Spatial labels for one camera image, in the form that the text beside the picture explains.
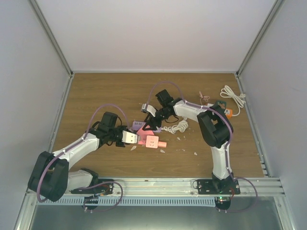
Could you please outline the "pink triangular socket adapter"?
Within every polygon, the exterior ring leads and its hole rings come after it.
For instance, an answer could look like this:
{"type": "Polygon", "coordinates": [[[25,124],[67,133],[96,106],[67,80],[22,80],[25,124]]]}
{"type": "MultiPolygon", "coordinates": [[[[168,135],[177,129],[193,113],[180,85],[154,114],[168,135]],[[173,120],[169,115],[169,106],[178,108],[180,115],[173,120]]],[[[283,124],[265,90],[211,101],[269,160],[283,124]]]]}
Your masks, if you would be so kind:
{"type": "Polygon", "coordinates": [[[138,144],[145,145],[147,136],[153,136],[154,132],[152,130],[143,130],[143,126],[136,133],[139,136],[138,144]]]}

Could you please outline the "pink cube socket adapter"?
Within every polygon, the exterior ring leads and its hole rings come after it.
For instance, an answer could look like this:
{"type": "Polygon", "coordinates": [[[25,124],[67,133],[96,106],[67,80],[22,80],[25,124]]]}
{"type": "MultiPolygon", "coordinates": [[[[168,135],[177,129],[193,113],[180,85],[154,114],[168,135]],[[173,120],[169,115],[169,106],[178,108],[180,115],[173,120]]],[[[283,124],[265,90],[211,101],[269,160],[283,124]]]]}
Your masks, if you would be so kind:
{"type": "Polygon", "coordinates": [[[147,148],[157,149],[158,148],[158,143],[159,143],[159,137],[158,136],[148,135],[146,137],[145,146],[147,148]]]}

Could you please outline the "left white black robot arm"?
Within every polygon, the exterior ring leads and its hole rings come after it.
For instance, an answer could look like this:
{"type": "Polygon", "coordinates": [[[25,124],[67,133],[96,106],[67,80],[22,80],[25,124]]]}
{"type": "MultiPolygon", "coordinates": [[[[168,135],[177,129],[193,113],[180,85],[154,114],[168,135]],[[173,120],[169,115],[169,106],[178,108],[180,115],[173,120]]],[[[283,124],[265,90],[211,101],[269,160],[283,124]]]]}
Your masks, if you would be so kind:
{"type": "Polygon", "coordinates": [[[68,146],[55,151],[39,154],[28,181],[28,189],[36,192],[39,202],[58,201],[72,190],[95,193],[99,188],[95,172],[80,169],[70,172],[72,166],[103,145],[124,147],[130,130],[127,126],[116,125],[120,118],[105,112],[100,121],[95,122],[82,136],[68,146]]]}

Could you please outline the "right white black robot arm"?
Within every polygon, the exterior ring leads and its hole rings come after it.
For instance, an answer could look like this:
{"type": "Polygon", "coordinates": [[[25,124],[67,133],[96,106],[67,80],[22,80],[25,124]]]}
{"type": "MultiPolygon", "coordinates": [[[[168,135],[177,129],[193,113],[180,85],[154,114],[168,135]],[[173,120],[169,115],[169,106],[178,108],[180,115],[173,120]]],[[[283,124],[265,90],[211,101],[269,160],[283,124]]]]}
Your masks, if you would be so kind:
{"type": "Polygon", "coordinates": [[[210,146],[213,157],[213,190],[218,194],[225,193],[233,181],[230,166],[229,146],[233,136],[233,127],[218,104],[211,106],[198,105],[185,99],[174,99],[167,90],[160,91],[156,98],[162,108],[156,110],[145,103],[141,111],[147,114],[143,130],[157,130],[169,117],[182,117],[199,124],[202,137],[210,146]]]}

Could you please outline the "purple power strip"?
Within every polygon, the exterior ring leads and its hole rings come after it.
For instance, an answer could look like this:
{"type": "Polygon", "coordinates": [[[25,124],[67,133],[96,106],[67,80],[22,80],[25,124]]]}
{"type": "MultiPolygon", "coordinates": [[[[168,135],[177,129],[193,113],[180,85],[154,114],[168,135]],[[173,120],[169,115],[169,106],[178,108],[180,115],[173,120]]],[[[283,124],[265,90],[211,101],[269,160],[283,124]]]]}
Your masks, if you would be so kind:
{"type": "MultiPolygon", "coordinates": [[[[138,131],[139,129],[142,128],[142,126],[145,124],[145,122],[142,121],[133,121],[132,122],[132,130],[138,131]]],[[[161,128],[158,128],[157,130],[153,130],[154,133],[160,133],[161,128]]]]}

